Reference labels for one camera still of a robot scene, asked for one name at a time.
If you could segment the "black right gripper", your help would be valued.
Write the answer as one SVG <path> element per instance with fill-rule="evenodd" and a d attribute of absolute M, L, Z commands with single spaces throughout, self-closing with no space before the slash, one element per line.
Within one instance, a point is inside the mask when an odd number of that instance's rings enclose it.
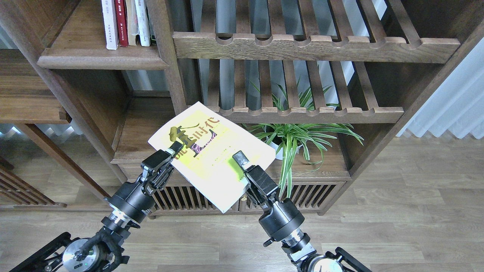
<path fill-rule="evenodd" d="M 270 237 L 267 243 L 304 241 L 305 234 L 299 228 L 304 222 L 304 216 L 294 203 L 290 199 L 280 200 L 277 184 L 260 166 L 252 165 L 241 150 L 232 158 L 249 180 L 249 199 L 264 211 L 259 223 Z"/>

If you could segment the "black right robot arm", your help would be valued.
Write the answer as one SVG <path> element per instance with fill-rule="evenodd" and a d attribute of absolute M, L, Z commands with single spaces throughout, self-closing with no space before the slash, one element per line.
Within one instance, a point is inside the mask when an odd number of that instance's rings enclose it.
<path fill-rule="evenodd" d="M 280 200 L 279 187 L 258 165 L 252 165 L 242 151 L 233 155 L 249 181 L 249 200 L 263 209 L 259 224 L 268 234 L 264 247 L 282 242 L 281 248 L 299 272 L 368 272 L 369 269 L 344 249 L 319 254 L 310 243 L 310 237 L 300 229 L 303 214 L 286 198 Z"/>

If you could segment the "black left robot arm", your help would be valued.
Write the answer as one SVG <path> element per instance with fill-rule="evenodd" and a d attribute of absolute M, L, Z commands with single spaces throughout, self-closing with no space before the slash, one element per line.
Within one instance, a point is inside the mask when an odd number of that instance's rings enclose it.
<path fill-rule="evenodd" d="M 122 244 L 130 228 L 140 223 L 155 205 L 153 194 L 162 190 L 174 167 L 172 160 L 183 145 L 175 141 L 168 150 L 158 150 L 141 163 L 143 172 L 135 182 L 124 183 L 107 198 L 112 213 L 102 220 L 102 228 L 91 238 L 71 239 L 64 232 L 14 267 L 14 272 L 55 272 L 65 267 L 70 272 L 112 272 L 127 264 Z"/>

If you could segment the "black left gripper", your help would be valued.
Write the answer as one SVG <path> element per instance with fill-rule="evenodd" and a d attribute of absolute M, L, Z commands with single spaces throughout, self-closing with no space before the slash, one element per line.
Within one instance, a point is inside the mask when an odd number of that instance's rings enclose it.
<path fill-rule="evenodd" d="M 166 185 L 168 178 L 174 170 L 171 162 L 184 145 L 178 141 L 166 150 L 158 150 L 146 158 L 141 167 L 143 172 L 135 182 L 125 182 L 108 199 L 113 208 L 112 214 L 125 222 L 141 223 L 155 205 L 153 194 Z"/>

